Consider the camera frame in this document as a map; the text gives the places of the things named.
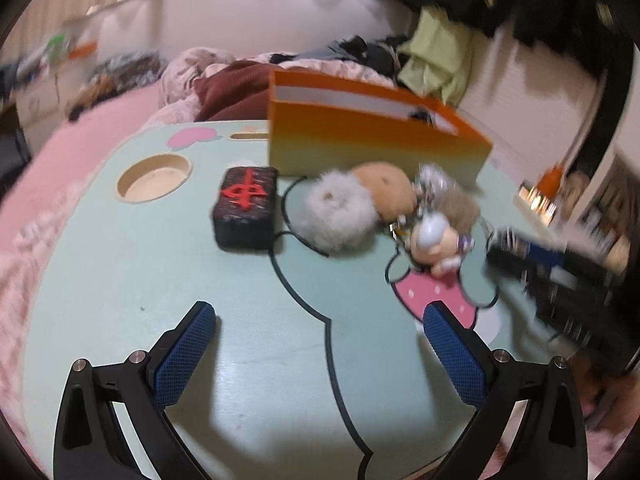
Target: green cloth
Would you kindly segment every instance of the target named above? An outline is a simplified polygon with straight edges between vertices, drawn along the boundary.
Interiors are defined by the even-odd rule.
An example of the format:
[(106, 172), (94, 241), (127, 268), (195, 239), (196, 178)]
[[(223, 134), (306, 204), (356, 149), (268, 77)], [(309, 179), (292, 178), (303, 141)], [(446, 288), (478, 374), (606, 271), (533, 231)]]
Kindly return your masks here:
[(423, 8), (414, 36), (398, 49), (411, 55), (398, 79), (419, 96), (457, 105), (471, 70), (472, 40), (472, 30), (450, 22), (444, 10)]

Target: orange box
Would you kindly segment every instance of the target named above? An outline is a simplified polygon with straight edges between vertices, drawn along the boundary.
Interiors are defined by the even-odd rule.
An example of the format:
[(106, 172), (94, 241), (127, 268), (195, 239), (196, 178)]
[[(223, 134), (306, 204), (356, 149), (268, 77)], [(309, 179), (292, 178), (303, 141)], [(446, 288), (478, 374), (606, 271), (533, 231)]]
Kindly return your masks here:
[[(386, 160), (413, 177), (435, 162), (462, 186), (473, 187), (492, 143), (453, 108), (403, 89), (324, 74), (271, 74), (269, 164), (283, 176), (316, 176)], [(418, 107), (434, 126), (409, 119)]]

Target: white pom-pom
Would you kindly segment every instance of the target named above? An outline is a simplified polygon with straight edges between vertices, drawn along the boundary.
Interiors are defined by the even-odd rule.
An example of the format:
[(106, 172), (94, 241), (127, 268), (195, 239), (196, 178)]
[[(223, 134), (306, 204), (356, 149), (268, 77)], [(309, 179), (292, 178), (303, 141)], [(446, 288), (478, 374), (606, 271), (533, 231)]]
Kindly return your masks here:
[(294, 231), (330, 253), (357, 246), (377, 223), (370, 191), (353, 174), (330, 171), (311, 187)]

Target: blue gripper pad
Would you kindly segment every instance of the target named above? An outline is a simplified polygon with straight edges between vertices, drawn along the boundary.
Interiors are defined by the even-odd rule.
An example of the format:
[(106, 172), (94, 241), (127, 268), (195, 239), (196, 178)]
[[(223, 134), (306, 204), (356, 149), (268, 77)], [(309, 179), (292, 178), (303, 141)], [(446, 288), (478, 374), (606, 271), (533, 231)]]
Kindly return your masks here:
[(424, 309), (424, 335), (438, 356), (460, 399), (477, 409), (484, 402), (484, 371), (458, 334), (433, 305)]
[(156, 370), (154, 391), (158, 410), (178, 402), (215, 331), (216, 313), (210, 304), (204, 304)]

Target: figurine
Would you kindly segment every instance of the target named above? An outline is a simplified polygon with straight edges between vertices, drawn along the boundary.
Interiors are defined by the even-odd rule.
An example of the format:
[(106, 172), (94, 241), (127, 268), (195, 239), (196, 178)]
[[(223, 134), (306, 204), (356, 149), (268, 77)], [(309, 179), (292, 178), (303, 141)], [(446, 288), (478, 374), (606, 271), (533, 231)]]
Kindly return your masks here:
[(431, 266), (431, 274), (436, 278), (457, 271), (473, 246), (473, 239), (459, 235), (442, 213), (426, 213), (410, 239), (412, 258), (418, 264)]

